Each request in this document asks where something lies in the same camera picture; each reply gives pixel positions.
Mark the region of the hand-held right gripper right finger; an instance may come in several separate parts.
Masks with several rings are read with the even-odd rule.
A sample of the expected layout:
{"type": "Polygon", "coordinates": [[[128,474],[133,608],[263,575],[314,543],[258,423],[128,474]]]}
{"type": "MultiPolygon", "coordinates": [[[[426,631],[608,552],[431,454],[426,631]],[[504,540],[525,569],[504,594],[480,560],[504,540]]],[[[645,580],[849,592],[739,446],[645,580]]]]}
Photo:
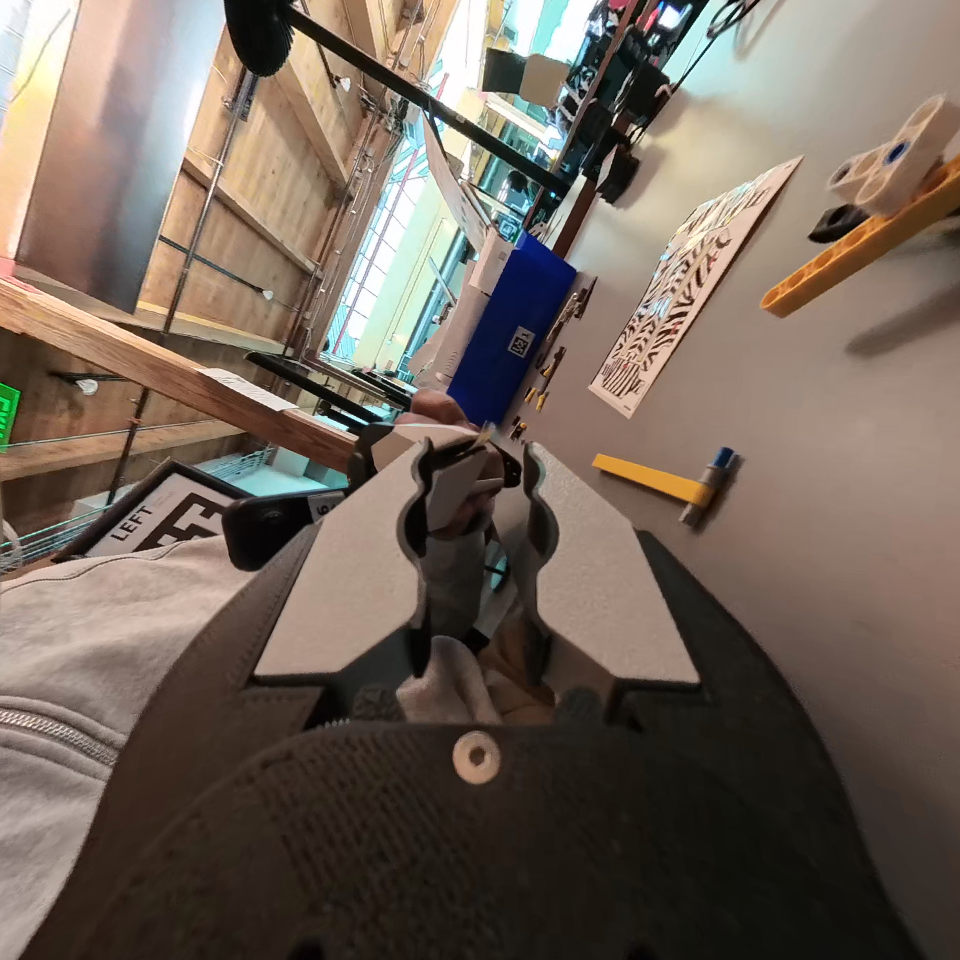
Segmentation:
{"type": "Polygon", "coordinates": [[[538,442],[523,451],[529,503],[517,584],[535,639],[533,683],[612,713],[634,690],[697,691],[701,677],[632,523],[538,442]]]}

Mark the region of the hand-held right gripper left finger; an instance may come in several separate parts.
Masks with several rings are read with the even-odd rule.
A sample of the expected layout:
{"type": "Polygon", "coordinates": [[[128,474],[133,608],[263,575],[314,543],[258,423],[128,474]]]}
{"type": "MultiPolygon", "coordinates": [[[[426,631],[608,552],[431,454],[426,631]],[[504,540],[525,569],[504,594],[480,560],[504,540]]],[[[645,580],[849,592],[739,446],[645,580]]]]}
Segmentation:
{"type": "Polygon", "coordinates": [[[406,522],[425,513],[421,440],[337,506],[255,666],[259,685],[400,685],[415,671],[426,583],[406,522]]]}

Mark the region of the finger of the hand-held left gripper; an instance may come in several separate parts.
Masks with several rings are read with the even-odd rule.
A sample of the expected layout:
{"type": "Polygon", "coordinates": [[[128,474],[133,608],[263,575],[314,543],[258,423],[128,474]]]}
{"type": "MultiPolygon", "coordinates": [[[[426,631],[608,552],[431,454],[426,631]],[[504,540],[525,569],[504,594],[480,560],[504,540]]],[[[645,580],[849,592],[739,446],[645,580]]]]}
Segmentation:
{"type": "Polygon", "coordinates": [[[440,423],[404,423],[391,427],[389,433],[378,439],[378,468],[385,470],[409,449],[429,442],[431,449],[468,450],[480,439],[478,430],[440,423]]]}
{"type": "Polygon", "coordinates": [[[434,474],[427,498],[430,535],[462,535],[474,529],[478,518],[496,496],[496,454],[478,448],[434,474]]]}

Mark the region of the short yellow lego beam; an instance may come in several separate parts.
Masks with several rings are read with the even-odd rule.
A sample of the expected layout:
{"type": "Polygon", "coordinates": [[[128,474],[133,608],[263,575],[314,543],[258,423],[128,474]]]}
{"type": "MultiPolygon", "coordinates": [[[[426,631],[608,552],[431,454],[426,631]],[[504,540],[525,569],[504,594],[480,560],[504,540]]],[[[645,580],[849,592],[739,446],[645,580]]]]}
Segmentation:
{"type": "Polygon", "coordinates": [[[596,455],[591,465],[602,474],[628,481],[677,500],[682,505],[679,522],[691,529],[696,529],[714,506],[714,501],[729,485],[739,462],[740,457],[735,450],[722,447],[697,479],[605,454],[596,455]]]}

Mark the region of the row of small lego parts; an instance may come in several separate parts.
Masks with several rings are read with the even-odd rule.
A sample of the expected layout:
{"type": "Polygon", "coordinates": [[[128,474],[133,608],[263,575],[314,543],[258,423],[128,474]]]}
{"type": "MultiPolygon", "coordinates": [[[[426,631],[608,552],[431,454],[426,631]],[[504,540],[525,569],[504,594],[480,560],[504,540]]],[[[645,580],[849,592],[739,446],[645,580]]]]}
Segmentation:
{"type": "Polygon", "coordinates": [[[594,273],[577,273],[570,292],[534,355],[530,381],[522,390],[518,410],[509,424],[507,438],[510,442],[521,442],[534,416],[543,412],[549,399],[551,382],[568,352],[566,331],[584,317],[597,280],[594,273]]]}

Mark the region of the long yellow lego beam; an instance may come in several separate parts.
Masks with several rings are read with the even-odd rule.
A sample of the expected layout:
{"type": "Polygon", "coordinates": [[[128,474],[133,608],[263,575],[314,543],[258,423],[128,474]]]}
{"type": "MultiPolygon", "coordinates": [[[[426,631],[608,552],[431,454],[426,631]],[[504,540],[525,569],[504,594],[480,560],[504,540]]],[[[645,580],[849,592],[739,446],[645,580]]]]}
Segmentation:
{"type": "Polygon", "coordinates": [[[959,207],[959,157],[930,174],[916,198],[889,218],[860,223],[782,282],[760,302],[762,310],[786,318],[810,304],[896,247],[947,219],[959,207]]]}

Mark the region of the black lego piece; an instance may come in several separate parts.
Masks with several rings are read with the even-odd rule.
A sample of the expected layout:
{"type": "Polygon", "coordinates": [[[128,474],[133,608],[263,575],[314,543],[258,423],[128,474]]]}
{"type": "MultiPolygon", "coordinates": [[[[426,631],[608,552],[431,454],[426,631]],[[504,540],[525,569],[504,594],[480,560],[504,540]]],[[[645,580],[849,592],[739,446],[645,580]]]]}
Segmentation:
{"type": "Polygon", "coordinates": [[[824,211],[808,234],[808,240],[818,245],[838,242],[871,219],[871,214],[856,204],[842,204],[824,211]]]}

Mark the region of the white lego connector piece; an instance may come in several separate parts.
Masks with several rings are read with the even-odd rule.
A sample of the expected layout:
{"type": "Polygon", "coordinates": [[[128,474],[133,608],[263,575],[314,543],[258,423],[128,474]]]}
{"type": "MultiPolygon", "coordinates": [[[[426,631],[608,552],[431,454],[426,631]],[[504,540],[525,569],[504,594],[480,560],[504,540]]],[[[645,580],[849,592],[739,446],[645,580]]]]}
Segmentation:
{"type": "Polygon", "coordinates": [[[919,193],[944,161],[959,129],[959,107],[938,94],[920,104],[892,139],[851,156],[831,175],[828,191],[870,216],[890,218],[919,193]]]}

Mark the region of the person's left hand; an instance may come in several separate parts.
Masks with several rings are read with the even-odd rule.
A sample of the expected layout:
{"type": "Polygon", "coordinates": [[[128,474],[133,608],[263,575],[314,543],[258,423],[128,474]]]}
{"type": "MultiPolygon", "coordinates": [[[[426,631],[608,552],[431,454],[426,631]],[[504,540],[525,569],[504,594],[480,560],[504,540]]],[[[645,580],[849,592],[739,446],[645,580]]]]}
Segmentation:
{"type": "Polygon", "coordinates": [[[440,390],[418,390],[412,398],[410,414],[430,423],[479,431],[479,427],[470,422],[459,404],[440,390]]]}

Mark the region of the blue storage box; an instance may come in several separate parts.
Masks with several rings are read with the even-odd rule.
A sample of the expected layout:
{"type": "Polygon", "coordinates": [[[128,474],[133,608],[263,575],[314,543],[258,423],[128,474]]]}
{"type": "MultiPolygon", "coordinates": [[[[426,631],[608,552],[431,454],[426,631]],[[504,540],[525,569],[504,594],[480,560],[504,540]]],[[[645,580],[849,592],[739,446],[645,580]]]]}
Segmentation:
{"type": "Polygon", "coordinates": [[[536,236],[519,234],[447,389],[468,421],[502,423],[576,275],[536,236]]]}

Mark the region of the wooden beam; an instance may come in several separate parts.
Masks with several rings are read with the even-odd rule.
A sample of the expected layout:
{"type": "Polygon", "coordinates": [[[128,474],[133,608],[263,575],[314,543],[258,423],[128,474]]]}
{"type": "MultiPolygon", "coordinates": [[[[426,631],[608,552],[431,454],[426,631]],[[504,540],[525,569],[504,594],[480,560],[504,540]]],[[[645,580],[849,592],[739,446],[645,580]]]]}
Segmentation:
{"type": "Polygon", "coordinates": [[[276,411],[196,362],[18,280],[1,281],[1,326],[340,473],[354,440],[297,409],[276,411]]]}

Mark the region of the zebra striped sticker sheet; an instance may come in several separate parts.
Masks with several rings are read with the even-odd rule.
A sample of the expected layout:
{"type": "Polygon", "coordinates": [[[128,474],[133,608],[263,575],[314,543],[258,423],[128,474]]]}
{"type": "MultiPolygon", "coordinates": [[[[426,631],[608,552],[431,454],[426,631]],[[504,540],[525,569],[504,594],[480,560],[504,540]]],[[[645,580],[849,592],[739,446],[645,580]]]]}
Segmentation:
{"type": "Polygon", "coordinates": [[[647,396],[802,155],[697,206],[658,258],[635,310],[587,390],[630,418],[647,396]]]}

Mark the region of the black charging docks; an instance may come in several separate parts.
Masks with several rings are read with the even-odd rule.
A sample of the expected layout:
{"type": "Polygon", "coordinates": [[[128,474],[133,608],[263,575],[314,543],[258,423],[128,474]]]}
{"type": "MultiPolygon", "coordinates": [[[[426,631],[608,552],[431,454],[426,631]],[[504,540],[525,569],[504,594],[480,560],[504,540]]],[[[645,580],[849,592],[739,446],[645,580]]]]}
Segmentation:
{"type": "Polygon", "coordinates": [[[634,147],[666,105],[672,83],[662,68],[690,5],[647,2],[622,17],[578,108],[569,137],[569,165],[607,203],[618,200],[640,169],[634,147]]]}

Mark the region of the black pole stand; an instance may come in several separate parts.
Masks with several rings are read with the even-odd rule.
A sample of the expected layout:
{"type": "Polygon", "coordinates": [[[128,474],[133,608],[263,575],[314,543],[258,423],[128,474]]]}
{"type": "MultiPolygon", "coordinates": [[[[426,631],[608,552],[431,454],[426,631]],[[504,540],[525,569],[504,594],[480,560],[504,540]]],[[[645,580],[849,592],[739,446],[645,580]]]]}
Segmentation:
{"type": "Polygon", "coordinates": [[[255,76],[269,78],[278,74],[291,56],[294,32],[299,32],[321,49],[415,105],[431,120],[439,119],[547,193],[559,199],[568,195],[570,186],[557,174],[514,150],[426,90],[314,21],[296,9],[292,2],[224,1],[223,11],[234,51],[242,65],[255,76]]]}

